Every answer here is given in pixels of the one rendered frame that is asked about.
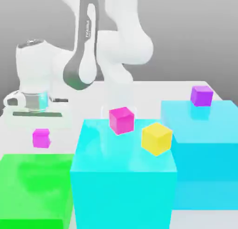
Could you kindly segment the small purple cube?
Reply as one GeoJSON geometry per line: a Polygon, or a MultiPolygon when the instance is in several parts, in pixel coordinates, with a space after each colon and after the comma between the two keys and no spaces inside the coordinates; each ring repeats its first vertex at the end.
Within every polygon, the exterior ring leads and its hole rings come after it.
{"type": "Polygon", "coordinates": [[[210,107],[212,104],[213,90],[209,86],[193,86],[191,102],[196,107],[210,107]]]}

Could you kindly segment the large light blue box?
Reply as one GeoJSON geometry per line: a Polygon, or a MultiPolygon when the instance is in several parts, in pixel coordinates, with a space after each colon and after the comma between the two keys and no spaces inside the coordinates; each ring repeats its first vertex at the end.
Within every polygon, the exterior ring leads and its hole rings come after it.
{"type": "Polygon", "coordinates": [[[213,101],[162,101],[161,121],[173,131],[177,210],[238,210],[238,107],[213,101]]]}

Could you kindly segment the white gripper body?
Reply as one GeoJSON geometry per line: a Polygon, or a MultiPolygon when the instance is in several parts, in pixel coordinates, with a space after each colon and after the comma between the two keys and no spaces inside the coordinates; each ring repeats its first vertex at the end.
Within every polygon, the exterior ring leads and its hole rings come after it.
{"type": "Polygon", "coordinates": [[[19,128],[67,128],[67,117],[61,112],[20,112],[8,114],[8,124],[19,128]]]}

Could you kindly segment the large green box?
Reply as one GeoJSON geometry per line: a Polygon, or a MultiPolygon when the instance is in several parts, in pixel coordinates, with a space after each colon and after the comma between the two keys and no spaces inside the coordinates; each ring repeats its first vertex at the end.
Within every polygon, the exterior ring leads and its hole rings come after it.
{"type": "Polygon", "coordinates": [[[72,154],[5,154],[0,229],[69,229],[72,154]]]}

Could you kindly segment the small magenta cube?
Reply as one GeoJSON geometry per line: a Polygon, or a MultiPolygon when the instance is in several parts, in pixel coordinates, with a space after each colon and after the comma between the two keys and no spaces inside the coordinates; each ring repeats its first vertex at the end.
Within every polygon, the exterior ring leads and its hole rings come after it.
{"type": "Polygon", "coordinates": [[[50,131],[47,128],[38,128],[33,132],[33,146],[35,148],[49,148],[50,146],[50,131]]]}

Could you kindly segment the large cyan box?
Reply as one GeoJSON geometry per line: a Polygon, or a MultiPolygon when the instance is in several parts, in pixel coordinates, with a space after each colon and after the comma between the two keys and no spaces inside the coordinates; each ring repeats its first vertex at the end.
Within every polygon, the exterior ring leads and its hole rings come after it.
{"type": "Polygon", "coordinates": [[[107,119],[83,121],[70,169],[77,229],[169,229],[177,169],[171,151],[141,147],[153,123],[116,135],[107,119]]]}

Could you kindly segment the small yellow cube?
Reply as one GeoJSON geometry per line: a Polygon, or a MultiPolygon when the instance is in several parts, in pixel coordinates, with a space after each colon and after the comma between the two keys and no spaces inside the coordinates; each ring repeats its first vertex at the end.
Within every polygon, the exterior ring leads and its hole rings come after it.
{"type": "Polygon", "coordinates": [[[141,147],[154,156],[170,150],[172,130],[161,123],[153,123],[142,129],[141,147]]]}

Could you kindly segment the small pink cube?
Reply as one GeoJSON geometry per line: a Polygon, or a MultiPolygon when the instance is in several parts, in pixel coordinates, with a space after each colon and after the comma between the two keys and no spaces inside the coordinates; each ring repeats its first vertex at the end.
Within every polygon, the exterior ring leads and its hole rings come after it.
{"type": "Polygon", "coordinates": [[[134,113],[127,107],[109,110],[109,126],[116,135],[134,130],[134,113]]]}

